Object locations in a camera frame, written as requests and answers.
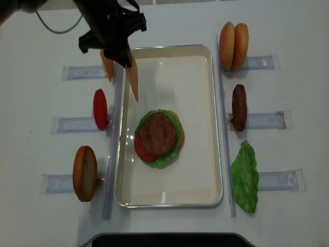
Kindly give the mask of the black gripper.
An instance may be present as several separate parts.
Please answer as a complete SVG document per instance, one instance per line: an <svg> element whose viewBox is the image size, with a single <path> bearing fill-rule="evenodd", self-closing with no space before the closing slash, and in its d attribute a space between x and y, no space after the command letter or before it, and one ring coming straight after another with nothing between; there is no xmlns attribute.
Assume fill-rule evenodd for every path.
<svg viewBox="0 0 329 247"><path fill-rule="evenodd" d="M90 27L79 37L79 48L85 54L89 49L103 49L106 58L123 67L132 67L128 37L135 31L146 31L147 24L139 5L129 1L135 10L122 7L118 1L74 1Z"/></svg>

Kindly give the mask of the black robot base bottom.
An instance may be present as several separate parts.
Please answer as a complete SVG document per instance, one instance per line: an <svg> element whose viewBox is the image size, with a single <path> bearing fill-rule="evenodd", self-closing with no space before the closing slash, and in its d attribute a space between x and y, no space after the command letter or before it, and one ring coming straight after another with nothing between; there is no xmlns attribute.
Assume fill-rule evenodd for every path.
<svg viewBox="0 0 329 247"><path fill-rule="evenodd" d="M100 234L83 246L252 246L234 234Z"/></svg>

